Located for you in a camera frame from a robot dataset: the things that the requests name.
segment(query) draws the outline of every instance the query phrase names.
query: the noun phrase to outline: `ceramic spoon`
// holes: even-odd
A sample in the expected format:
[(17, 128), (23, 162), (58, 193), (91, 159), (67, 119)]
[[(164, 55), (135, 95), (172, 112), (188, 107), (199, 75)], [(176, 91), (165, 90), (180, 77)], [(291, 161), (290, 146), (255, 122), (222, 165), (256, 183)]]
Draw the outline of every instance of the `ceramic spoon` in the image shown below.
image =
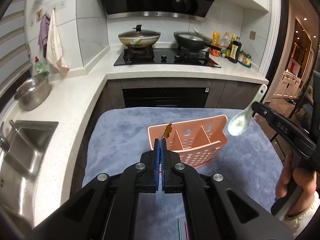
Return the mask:
[(253, 115), (253, 110), (251, 108), (251, 105), (253, 104), (253, 102), (256, 102), (256, 101), (260, 102), (260, 100), (262, 99), (266, 91), (267, 91), (267, 86), (265, 84), (261, 85), (258, 92), (252, 99), (251, 103), (246, 107), (246, 109), (236, 114), (230, 120), (228, 125), (228, 132), (232, 136), (239, 136), (243, 134), (245, 130), (247, 130), (248, 125), (251, 121), (251, 117)]

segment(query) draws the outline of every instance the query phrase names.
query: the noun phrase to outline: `faucet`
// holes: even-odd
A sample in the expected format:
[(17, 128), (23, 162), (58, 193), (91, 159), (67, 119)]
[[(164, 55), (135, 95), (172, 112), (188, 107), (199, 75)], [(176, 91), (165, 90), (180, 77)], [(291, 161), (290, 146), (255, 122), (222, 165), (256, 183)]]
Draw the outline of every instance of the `faucet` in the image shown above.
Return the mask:
[(6, 152), (9, 152), (10, 149), (10, 144), (7, 141), (6, 137), (3, 135), (3, 125), (4, 122), (2, 122), (1, 127), (0, 127), (0, 147)]

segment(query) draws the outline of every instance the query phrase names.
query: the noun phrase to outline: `stainless steel sink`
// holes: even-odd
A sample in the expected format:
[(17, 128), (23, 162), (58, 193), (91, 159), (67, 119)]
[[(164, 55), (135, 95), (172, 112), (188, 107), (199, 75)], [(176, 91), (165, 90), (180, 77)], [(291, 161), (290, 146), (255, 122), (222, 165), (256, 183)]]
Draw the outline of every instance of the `stainless steel sink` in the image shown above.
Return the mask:
[(12, 223), (28, 238), (40, 165), (58, 122), (16, 121), (7, 140), (9, 153), (0, 149), (0, 202)]

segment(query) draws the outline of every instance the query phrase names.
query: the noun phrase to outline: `black frying pan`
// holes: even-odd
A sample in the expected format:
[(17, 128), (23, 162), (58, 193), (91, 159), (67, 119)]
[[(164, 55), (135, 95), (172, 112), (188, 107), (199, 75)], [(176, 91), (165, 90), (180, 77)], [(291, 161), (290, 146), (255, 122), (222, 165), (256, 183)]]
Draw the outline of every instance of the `black frying pan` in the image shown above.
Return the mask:
[(173, 36), (176, 42), (190, 51), (200, 51), (207, 47), (221, 50), (221, 48), (211, 45), (212, 39), (199, 33), (191, 32), (174, 32)]

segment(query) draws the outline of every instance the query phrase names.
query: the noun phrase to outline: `hand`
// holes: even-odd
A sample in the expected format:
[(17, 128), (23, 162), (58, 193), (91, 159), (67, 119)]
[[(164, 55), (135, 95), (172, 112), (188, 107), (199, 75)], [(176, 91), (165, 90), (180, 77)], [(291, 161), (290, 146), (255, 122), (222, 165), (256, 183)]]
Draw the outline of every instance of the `hand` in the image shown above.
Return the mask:
[[(292, 154), (287, 156), (279, 181), (276, 185), (276, 198), (282, 198), (287, 195), (287, 185), (291, 179), (291, 161)], [(289, 210), (287, 215), (295, 215), (305, 211), (313, 202), (316, 191), (316, 172), (307, 171), (305, 169), (296, 168), (293, 171), (295, 182), (303, 188), (303, 192)]]

